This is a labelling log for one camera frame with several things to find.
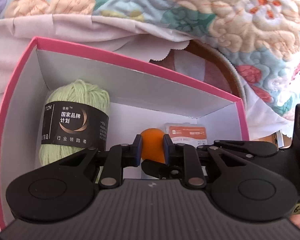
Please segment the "pink cardboard storage box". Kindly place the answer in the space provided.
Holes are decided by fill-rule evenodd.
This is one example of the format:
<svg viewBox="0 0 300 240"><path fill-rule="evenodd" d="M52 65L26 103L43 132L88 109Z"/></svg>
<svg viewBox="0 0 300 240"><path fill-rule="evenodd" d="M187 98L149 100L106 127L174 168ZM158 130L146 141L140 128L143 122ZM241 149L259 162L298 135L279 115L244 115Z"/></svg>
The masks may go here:
<svg viewBox="0 0 300 240"><path fill-rule="evenodd" d="M38 166L48 94L77 79L110 96L107 146L167 123L200 124L208 142L248 140L242 99L155 64L77 43L35 37L15 66L0 106L0 228L13 219L9 183Z"/></svg>

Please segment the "floral quilted bedspread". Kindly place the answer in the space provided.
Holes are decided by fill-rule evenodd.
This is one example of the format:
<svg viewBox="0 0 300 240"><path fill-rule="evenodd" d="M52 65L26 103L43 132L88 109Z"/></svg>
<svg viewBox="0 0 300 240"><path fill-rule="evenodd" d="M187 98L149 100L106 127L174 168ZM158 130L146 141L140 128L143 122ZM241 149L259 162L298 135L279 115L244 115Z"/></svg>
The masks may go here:
<svg viewBox="0 0 300 240"><path fill-rule="evenodd" d="M0 0L0 103L23 50L43 36L162 60L172 43L207 44L234 74L170 67L222 90L239 88L251 139L291 137L300 103L300 0Z"/></svg>

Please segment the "green yarn ball black label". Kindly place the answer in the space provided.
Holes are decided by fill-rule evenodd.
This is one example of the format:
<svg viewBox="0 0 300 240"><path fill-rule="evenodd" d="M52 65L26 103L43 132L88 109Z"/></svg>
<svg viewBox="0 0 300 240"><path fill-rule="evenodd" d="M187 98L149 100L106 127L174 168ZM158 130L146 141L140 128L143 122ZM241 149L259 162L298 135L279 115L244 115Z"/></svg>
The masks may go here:
<svg viewBox="0 0 300 240"><path fill-rule="evenodd" d="M106 90L83 80L54 90L44 107L40 164L46 166L85 148L105 151L109 105Z"/></svg>

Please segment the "checkered plush floor rug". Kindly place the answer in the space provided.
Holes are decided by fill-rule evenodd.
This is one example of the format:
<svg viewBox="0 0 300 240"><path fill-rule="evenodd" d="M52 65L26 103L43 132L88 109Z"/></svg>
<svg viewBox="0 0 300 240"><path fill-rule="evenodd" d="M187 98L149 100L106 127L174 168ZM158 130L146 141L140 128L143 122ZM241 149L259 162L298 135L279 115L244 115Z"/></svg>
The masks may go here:
<svg viewBox="0 0 300 240"><path fill-rule="evenodd" d="M0 104L12 72L24 50L30 43L29 38L0 38ZM169 68L199 81L208 83L230 94L230 87L236 84L234 77L226 77L230 65L219 52L213 52L211 47L202 48L199 55L186 52L188 42L172 42L149 35L131 36L111 41L88 42L90 47L129 56L141 61L152 62Z"/></svg>

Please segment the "papers under bed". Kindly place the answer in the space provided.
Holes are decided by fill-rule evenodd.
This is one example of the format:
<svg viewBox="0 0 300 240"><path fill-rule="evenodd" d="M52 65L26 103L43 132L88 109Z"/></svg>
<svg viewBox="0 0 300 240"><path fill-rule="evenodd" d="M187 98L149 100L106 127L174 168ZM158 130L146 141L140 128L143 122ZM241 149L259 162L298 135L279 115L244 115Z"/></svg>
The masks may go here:
<svg viewBox="0 0 300 240"><path fill-rule="evenodd" d="M281 131L274 133L274 140L278 148L289 148L292 144L292 139L284 135Z"/></svg>

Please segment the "orange label clear plastic box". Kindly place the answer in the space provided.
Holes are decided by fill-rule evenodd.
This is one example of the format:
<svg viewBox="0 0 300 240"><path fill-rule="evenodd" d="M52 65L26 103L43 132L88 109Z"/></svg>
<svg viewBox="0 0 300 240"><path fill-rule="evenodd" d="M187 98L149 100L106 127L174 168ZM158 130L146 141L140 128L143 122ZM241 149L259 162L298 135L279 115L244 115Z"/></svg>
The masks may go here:
<svg viewBox="0 0 300 240"><path fill-rule="evenodd" d="M195 124L165 124L165 133L168 134L174 144L182 143L193 147L207 145L206 129Z"/></svg>

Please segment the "orange sponge ball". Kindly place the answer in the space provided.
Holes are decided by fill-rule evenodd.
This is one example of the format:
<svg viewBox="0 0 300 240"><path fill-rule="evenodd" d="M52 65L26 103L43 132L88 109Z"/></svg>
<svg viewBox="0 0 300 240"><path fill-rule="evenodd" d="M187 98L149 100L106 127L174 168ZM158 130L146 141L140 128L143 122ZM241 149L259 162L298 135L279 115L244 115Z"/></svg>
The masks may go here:
<svg viewBox="0 0 300 240"><path fill-rule="evenodd" d="M141 133L142 136L142 160L152 160L165 163L163 138L165 133L158 128L149 128Z"/></svg>

